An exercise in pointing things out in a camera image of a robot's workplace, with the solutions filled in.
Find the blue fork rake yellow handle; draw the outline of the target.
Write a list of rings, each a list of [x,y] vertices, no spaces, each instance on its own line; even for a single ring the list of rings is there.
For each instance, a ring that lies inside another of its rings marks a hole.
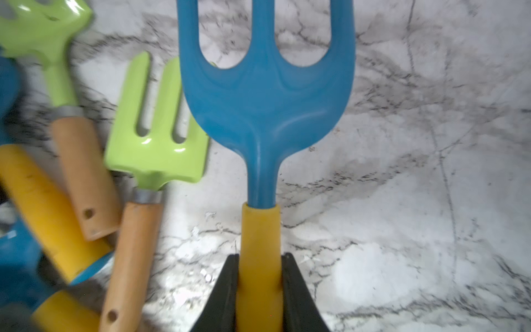
[[[281,331],[283,289],[277,176],[289,156],[314,145],[342,117],[355,72],[352,1],[330,3],[331,39],[310,66],[286,61],[275,42],[275,4],[254,1],[248,52],[229,69],[211,65],[199,42],[199,5],[179,1],[183,92],[194,119],[246,163],[236,291],[238,331]]]

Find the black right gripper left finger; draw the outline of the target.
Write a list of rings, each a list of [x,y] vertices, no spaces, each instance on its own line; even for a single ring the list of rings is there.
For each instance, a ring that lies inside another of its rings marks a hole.
[[[239,255],[229,255],[205,307],[191,332],[236,331],[236,291],[238,286]]]

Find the lime rake brown wood handle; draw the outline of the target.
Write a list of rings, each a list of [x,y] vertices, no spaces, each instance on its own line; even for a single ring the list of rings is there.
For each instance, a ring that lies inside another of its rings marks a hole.
[[[6,58],[35,57],[51,101],[51,135],[84,238],[102,239],[120,226],[122,208],[94,123],[78,102],[70,75],[72,39],[93,19],[85,1],[9,1],[15,16],[1,19]]]

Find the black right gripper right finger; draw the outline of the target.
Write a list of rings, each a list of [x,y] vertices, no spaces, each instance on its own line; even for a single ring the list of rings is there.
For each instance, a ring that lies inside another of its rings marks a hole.
[[[282,255],[283,330],[330,332],[292,253]]]

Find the lime trowel brown wood handle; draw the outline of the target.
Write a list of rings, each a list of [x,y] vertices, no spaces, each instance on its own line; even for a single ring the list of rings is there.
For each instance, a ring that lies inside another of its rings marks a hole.
[[[142,52],[128,66],[105,149],[107,168],[131,174],[137,186],[124,206],[100,331],[136,331],[140,326],[162,221],[163,188],[171,181],[197,183],[205,171],[210,139],[195,118],[189,119],[183,142],[173,137],[183,94],[179,58],[165,65],[151,127],[145,135],[138,133],[150,64],[149,53]]]

